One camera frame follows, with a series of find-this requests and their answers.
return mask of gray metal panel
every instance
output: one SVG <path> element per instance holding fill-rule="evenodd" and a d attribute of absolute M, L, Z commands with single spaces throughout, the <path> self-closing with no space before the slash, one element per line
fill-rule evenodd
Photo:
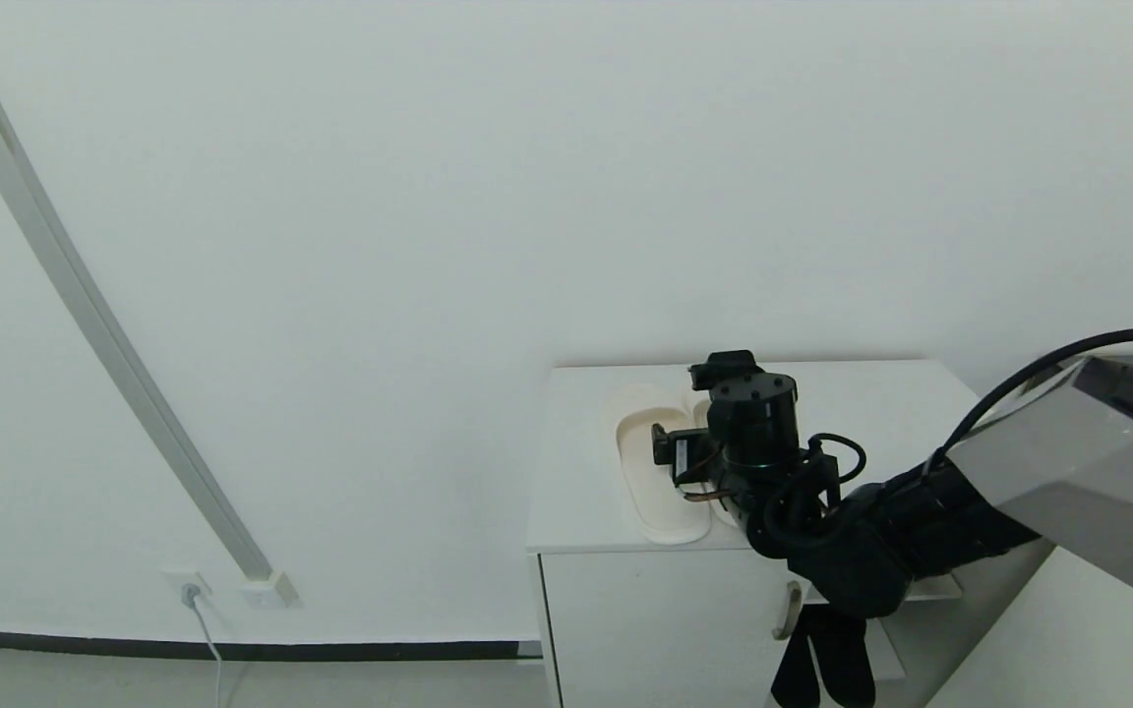
<path fill-rule="evenodd" d="M 41 187 L 33 165 L 0 104 L 0 193 L 19 232 L 33 248 L 41 267 L 59 292 L 82 334 L 86 335 L 108 375 L 112 376 L 126 403 L 143 423 L 177 479 L 202 512 L 208 526 L 250 579 L 265 579 L 273 572 L 270 561 L 252 540 L 238 514 L 221 493 L 212 471 L 195 450 L 181 423 L 169 408 L 159 386 L 138 359 L 129 338 L 121 331 L 112 309 L 103 300 L 86 265 L 73 247 L 63 223 Z"/>
<path fill-rule="evenodd" d="M 1102 372 L 1077 364 L 948 458 L 1004 514 L 1133 587 L 1133 386 L 1088 393 Z"/>

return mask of black baseboard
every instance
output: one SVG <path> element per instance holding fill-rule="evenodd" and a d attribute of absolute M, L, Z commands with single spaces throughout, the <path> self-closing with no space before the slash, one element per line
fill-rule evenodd
<path fill-rule="evenodd" d="M 86 639 L 0 632 L 0 649 L 129 656 L 138 659 L 212 659 L 207 645 L 190 641 Z M 480 662 L 538 659 L 518 655 L 518 641 L 449 641 L 416 645 L 216 645 L 229 662 Z"/>

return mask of white cabinet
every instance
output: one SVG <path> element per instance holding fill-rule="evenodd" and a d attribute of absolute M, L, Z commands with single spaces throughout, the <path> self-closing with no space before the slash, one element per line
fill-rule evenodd
<path fill-rule="evenodd" d="M 976 400 L 934 361 L 764 367 L 799 381 L 803 440 L 840 432 L 868 450 L 868 470 L 854 484 L 917 466 Z M 784 642 L 773 629 L 785 619 L 787 582 L 801 579 L 718 520 L 683 546 L 648 541 L 607 450 L 615 432 L 604 429 L 603 411 L 615 391 L 650 384 L 680 394 L 688 382 L 684 367 L 556 369 L 550 377 L 527 549 L 540 646 L 562 708 L 757 708 L 781 663 Z M 952 579 L 936 578 L 909 599 L 957 594 Z M 868 656 L 878 681 L 904 676 L 878 622 L 868 626 Z M 832 705 L 827 697 L 824 705 Z"/>

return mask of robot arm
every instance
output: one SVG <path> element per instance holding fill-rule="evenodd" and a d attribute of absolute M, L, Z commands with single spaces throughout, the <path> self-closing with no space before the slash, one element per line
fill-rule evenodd
<path fill-rule="evenodd" d="M 864 620 L 893 614 L 917 579 L 1040 535 L 1133 587 L 1133 362 L 1077 360 L 990 413 L 1057 364 L 1132 340 L 1133 331 L 1110 332 L 1039 358 L 986 395 L 929 459 L 845 497 L 841 485 L 862 471 L 864 451 L 833 434 L 800 446 L 792 377 L 764 372 L 749 351 L 690 368 L 693 389 L 710 391 L 707 427 L 653 426 L 655 461 L 671 466 L 678 487 L 709 483 L 712 492 L 684 496 L 724 505 L 756 552 L 786 560 L 828 600 L 801 613 L 773 681 L 777 703 L 818 705 L 812 645 L 833 698 L 872 705 Z M 823 441 L 853 447 L 853 470 L 840 474 Z"/>

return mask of black cable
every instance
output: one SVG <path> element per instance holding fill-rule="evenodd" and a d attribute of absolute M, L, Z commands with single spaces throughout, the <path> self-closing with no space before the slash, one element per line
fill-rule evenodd
<path fill-rule="evenodd" d="M 868 454 L 863 453 L 862 444 L 855 443 L 854 440 L 851 440 L 846 436 L 832 434 L 832 432 L 818 432 L 818 434 L 815 434 L 809 438 L 807 438 L 807 443 L 816 444 L 823 440 L 830 441 L 830 443 L 844 444 L 846 447 L 850 447 L 851 450 L 854 451 L 855 457 L 859 457 L 859 461 L 854 462 L 853 470 L 846 472 L 845 475 L 838 476 L 837 484 L 846 484 L 850 480 L 858 478 L 858 476 L 860 476 L 860 472 L 863 471 L 863 466 L 868 463 Z"/>
<path fill-rule="evenodd" d="M 1039 375 L 1045 369 L 1055 367 L 1056 364 L 1060 364 L 1070 357 L 1076 357 L 1076 355 L 1084 355 L 1087 351 L 1093 349 L 1101 349 L 1102 347 L 1111 347 L 1114 344 L 1124 344 L 1124 342 L 1133 341 L 1133 329 L 1124 329 L 1124 331 L 1118 332 L 1105 332 L 1105 334 L 1098 334 L 1096 336 L 1088 336 L 1087 339 L 1081 339 L 1073 342 L 1073 344 L 1066 344 L 1060 349 L 1050 351 L 1050 353 L 1045 353 L 1042 357 L 1034 359 L 1021 368 L 1015 375 L 1006 377 L 999 385 L 990 390 L 990 392 L 979 402 L 977 406 L 968 412 L 963 420 L 959 423 L 956 429 L 952 430 L 952 434 L 947 437 L 947 443 L 943 443 L 942 447 L 935 451 L 935 462 L 942 460 L 945 453 L 952 449 L 953 444 L 959 443 L 963 437 L 970 434 L 970 430 L 981 420 L 981 417 L 986 416 L 990 408 L 999 403 L 999 400 L 1006 398 L 1008 393 L 1016 390 L 1019 385 L 1024 384 L 1030 381 L 1031 377 Z"/>

